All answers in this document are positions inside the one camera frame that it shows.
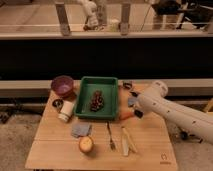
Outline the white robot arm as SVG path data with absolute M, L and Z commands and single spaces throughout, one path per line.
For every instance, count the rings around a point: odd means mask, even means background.
M 180 105 L 166 99 L 168 86 L 156 80 L 136 94 L 136 109 L 143 114 L 154 112 L 213 144 L 213 116 L 200 110 Z

